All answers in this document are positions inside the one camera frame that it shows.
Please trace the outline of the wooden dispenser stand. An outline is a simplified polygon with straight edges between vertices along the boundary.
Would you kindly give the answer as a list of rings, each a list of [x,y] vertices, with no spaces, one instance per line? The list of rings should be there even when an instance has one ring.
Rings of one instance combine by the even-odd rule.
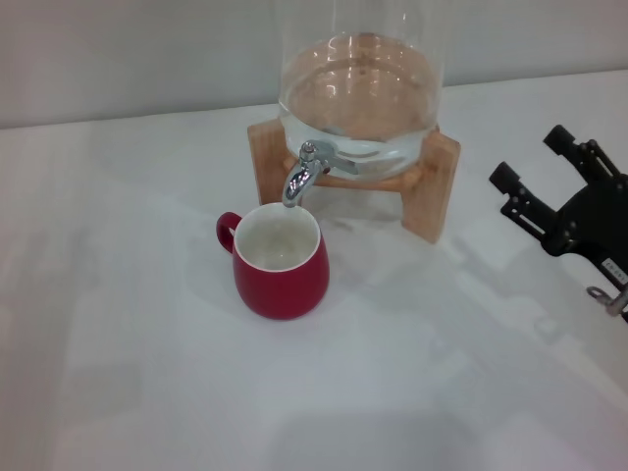
[[[247,129],[252,165],[261,205],[282,200],[288,171],[296,159],[288,151],[284,127],[278,119]],[[375,182],[344,180],[324,175],[320,187],[397,192],[402,202],[401,224],[429,243],[439,240],[460,155],[460,144],[438,129],[425,138],[418,161],[403,173]]]

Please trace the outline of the red ceramic cup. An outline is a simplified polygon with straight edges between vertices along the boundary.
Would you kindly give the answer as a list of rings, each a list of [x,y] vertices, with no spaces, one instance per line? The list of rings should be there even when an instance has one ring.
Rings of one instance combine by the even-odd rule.
[[[262,205],[216,223],[218,241],[232,255],[235,286],[244,304],[273,320],[313,310],[330,282],[330,260],[321,228],[302,207]]]

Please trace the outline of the clear glass dispenser jar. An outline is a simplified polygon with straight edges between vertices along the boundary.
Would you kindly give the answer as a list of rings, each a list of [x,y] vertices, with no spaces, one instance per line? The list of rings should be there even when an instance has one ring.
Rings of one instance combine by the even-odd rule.
[[[362,180],[419,157],[437,124],[455,0],[274,0],[289,151],[330,142]]]

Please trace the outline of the chrome faucet tap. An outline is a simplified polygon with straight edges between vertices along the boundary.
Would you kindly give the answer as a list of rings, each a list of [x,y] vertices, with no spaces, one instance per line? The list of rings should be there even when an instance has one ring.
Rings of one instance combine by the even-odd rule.
[[[357,165],[341,158],[338,149],[328,141],[307,140],[298,153],[297,163],[288,172],[282,202],[287,208],[295,207],[302,196],[319,178],[338,168],[350,175],[357,175]]]

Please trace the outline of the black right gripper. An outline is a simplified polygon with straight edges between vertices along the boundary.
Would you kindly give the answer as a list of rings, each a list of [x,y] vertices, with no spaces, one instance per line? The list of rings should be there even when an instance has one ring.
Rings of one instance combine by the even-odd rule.
[[[577,143],[562,125],[549,132],[544,144],[564,157],[588,184],[554,210],[501,162],[489,177],[508,196],[501,214],[538,240],[549,255],[580,255],[616,288],[628,287],[628,176],[619,172],[594,139]]]

